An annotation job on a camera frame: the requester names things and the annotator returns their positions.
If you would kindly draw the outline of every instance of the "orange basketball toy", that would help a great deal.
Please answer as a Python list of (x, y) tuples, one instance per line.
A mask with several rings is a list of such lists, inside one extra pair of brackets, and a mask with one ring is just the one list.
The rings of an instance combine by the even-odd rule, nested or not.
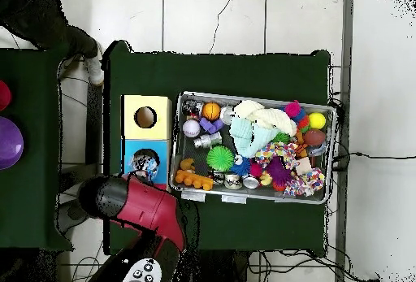
[(221, 107), (216, 102), (208, 102), (202, 108), (202, 116), (209, 120), (215, 120), (219, 117)]

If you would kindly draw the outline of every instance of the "purple bowl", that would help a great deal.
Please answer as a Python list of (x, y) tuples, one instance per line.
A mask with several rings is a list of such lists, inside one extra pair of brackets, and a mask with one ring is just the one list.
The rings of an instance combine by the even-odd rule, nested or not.
[(9, 119), (0, 117), (0, 170), (17, 163), (23, 153), (23, 137)]

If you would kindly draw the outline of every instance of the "yellow box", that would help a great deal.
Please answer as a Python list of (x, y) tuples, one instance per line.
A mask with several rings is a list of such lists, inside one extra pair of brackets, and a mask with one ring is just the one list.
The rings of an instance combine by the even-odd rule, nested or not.
[[(121, 107), (124, 108), (121, 130), (126, 139), (135, 140), (169, 140), (171, 139), (171, 108), (172, 103), (168, 97), (159, 96), (121, 96)], [(156, 115), (156, 120), (149, 128), (141, 128), (137, 122), (137, 112), (147, 107)]]

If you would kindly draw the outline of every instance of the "green table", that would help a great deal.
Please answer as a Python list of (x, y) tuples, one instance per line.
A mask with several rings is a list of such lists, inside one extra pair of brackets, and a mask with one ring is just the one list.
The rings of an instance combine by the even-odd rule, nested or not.
[(0, 79), (12, 103), (0, 115), (11, 119), (24, 137), (24, 152), (0, 171), (0, 247), (71, 249), (55, 228), (59, 188), (58, 66), (66, 46), (54, 50), (0, 49)]
[[(330, 55), (138, 54), (123, 41), (106, 51), (104, 167), (120, 171), (120, 95), (168, 96), (182, 91), (218, 93), (312, 104), (327, 104)], [(323, 254), (325, 205), (247, 199), (246, 205), (221, 202), (215, 195), (197, 204), (201, 216), (199, 249), (312, 249)], [(110, 250), (135, 236), (110, 225)]]

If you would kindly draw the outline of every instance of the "metal tray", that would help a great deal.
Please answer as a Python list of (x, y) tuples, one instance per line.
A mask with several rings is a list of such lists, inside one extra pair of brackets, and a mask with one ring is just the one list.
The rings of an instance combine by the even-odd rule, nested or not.
[[(180, 169), (180, 161), (185, 158), (193, 158), (194, 166), (197, 170), (197, 174), (201, 176), (208, 175), (208, 166), (206, 164), (206, 155), (209, 149), (199, 148), (196, 149), (193, 145), (193, 139), (186, 137), (182, 133), (182, 125), (186, 118), (181, 112), (182, 102), (188, 99), (194, 99), (201, 102), (217, 102), (220, 106), (235, 106), (242, 100), (251, 99), (255, 102), (263, 104), (266, 108), (278, 108), (282, 107), (288, 102), (272, 101), (267, 99), (257, 99), (257, 98), (243, 98), (243, 97), (233, 97), (233, 96), (223, 96), (219, 94), (209, 94), (209, 93), (196, 93), (196, 92), (183, 92), (179, 95), (176, 101), (176, 120), (174, 132), (174, 142), (171, 156), (171, 168), (170, 168), (170, 177), (169, 185), (178, 191), (182, 192), (182, 198), (192, 199), (196, 201), (204, 201), (205, 193), (222, 195), (223, 200), (226, 202), (240, 202), (245, 203), (247, 197), (250, 198), (261, 198), (265, 200), (272, 200), (275, 202), (297, 202), (297, 203), (309, 203), (309, 204), (321, 204), (324, 203), (329, 198), (329, 187), (331, 183), (330, 177), (332, 176), (332, 157), (333, 157), (333, 148), (335, 141), (335, 131), (336, 131), (336, 110), (330, 106), (320, 106), (313, 104), (302, 104), (301, 106), (305, 109), (306, 114), (311, 112), (320, 112), (325, 115), (327, 118), (327, 123), (323, 128), (323, 131), (326, 130), (327, 134), (327, 151), (320, 157), (316, 159), (316, 166), (319, 167), (323, 174), (325, 175), (325, 185), (322, 189), (315, 192), (314, 195), (306, 197), (302, 196), (284, 196), (282, 192), (275, 191), (271, 186), (259, 187), (256, 189), (247, 189), (242, 187), (238, 190), (227, 189), (224, 185), (214, 185), (214, 188), (210, 191), (205, 191), (203, 189), (195, 189), (192, 186), (187, 186), (185, 184), (178, 184), (175, 181), (175, 175), (178, 169)], [(223, 138), (223, 145), (230, 148), (234, 153), (235, 148), (232, 141), (232, 137), (229, 134), (229, 126), (224, 126), (221, 130), (221, 136)]]

